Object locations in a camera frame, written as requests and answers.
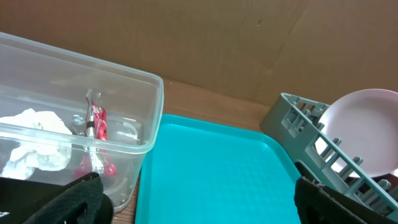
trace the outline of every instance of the gray-green dish rack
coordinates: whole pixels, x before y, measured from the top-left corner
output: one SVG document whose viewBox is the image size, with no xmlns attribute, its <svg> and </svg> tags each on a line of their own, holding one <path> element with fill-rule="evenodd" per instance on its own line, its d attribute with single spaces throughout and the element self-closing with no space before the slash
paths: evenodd
<svg viewBox="0 0 398 224">
<path fill-rule="evenodd" d="M 321 132 L 324 125 L 318 120 L 328 107 L 324 103 L 282 93 L 260 125 L 268 136 L 282 145 L 296 166 L 304 168 L 314 179 L 398 222 L 398 186 L 387 193 L 391 186 L 387 180 L 376 183 L 359 167 L 362 158 L 350 159 L 338 147 L 342 139 L 331 140 Z M 321 154 L 315 149 L 319 138 L 328 145 Z M 331 165 L 339 158 L 347 166 L 337 173 Z M 359 178 L 346 183 L 354 171 Z M 369 190 L 362 194 L 358 189 L 364 184 Z"/>
</svg>

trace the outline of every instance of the brown cardboard backdrop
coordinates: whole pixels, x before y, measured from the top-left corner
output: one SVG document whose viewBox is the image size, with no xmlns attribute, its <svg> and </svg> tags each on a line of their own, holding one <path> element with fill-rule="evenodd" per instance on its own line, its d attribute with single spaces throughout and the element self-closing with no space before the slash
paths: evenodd
<svg viewBox="0 0 398 224">
<path fill-rule="evenodd" d="M 3 0 L 0 31 L 245 100 L 398 90 L 395 0 Z"/>
</svg>

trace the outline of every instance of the blue tray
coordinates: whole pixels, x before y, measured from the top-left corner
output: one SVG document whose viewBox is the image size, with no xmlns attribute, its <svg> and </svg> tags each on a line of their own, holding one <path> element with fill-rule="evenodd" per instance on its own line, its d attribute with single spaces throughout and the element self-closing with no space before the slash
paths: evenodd
<svg viewBox="0 0 398 224">
<path fill-rule="evenodd" d="M 262 133 L 163 115 L 142 165 L 136 223 L 300 223 L 299 177 Z"/>
</svg>

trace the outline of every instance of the white tissue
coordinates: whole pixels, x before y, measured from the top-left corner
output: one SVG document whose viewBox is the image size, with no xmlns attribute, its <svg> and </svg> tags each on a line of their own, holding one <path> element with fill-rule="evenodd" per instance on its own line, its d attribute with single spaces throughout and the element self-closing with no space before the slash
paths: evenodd
<svg viewBox="0 0 398 224">
<path fill-rule="evenodd" d="M 72 134 L 52 111 L 35 112 L 33 109 L 28 109 L 16 116 L 0 118 L 0 123 Z M 70 143 L 41 138 L 32 139 L 32 137 L 4 132 L 0 132 L 0 137 L 20 140 L 20 146 L 12 150 L 10 159 L 0 174 L 3 177 L 25 180 L 33 174 L 35 168 L 62 170 L 68 165 L 72 154 Z"/>
</svg>

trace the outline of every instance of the transparent bin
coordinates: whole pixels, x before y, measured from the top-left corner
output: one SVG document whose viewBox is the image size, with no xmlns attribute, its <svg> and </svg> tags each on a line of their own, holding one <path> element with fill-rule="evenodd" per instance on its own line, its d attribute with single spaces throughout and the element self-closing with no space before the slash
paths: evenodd
<svg viewBox="0 0 398 224">
<path fill-rule="evenodd" d="M 53 111 L 71 129 L 73 115 L 86 117 L 86 93 L 101 95 L 106 110 L 108 141 L 53 133 L 0 123 L 4 141 L 67 144 L 72 149 L 65 169 L 35 169 L 29 180 L 65 185 L 75 180 L 86 146 L 105 149 L 118 174 L 102 177 L 104 192 L 115 211 L 131 198 L 145 154 L 155 143 L 163 110 L 160 77 L 75 52 L 0 33 L 0 117 L 15 116 L 32 108 Z M 4 167 L 0 144 L 0 171 Z"/>
</svg>

